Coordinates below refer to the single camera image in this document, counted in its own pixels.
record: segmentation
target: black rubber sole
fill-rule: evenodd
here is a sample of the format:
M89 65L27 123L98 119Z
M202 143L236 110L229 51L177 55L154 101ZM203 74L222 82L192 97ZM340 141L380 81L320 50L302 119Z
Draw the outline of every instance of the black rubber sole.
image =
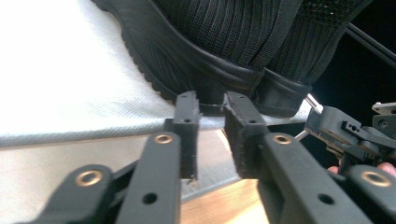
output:
M222 60L198 48L150 0L92 0L120 23L130 55L165 100L196 91L200 110L217 116L224 92L252 96L263 73Z

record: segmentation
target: ribbed fabric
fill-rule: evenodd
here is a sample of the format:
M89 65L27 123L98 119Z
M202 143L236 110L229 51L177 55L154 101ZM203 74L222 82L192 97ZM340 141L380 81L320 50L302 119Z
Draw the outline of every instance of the ribbed fabric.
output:
M270 62L291 27L301 0L156 0L159 7L181 34L202 49L232 63L253 67L251 62L273 31Z
M371 0L305 0L282 47L267 66L282 77L314 83L334 55L347 25Z

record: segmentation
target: brass screw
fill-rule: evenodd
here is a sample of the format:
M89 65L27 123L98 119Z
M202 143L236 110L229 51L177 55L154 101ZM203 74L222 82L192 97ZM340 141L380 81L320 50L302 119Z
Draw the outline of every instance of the brass screw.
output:
M372 185L387 188L392 185L392 182L384 175L372 171L365 171L361 173L361 178Z
M154 141L158 144L167 144L173 141L173 137L168 134L161 134L155 137Z
M287 136L284 136L284 135L276 135L276 136L274 136L273 140L276 143L279 143L281 145L288 145L291 143L291 140Z
M92 175L92 178L85 180L84 178L88 175ZM98 183L103 178L103 174L100 171L91 170L86 171L76 178L76 184L81 187L88 187Z

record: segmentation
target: finger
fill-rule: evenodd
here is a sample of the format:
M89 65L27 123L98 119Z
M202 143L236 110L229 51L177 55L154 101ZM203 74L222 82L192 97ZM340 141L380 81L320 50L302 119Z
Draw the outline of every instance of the finger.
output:
M338 167L336 167L336 166L331 166L327 170L332 173L338 174Z
M378 169L381 169L390 175L393 175L396 177L396 168L390 164L389 162L384 162L378 165Z

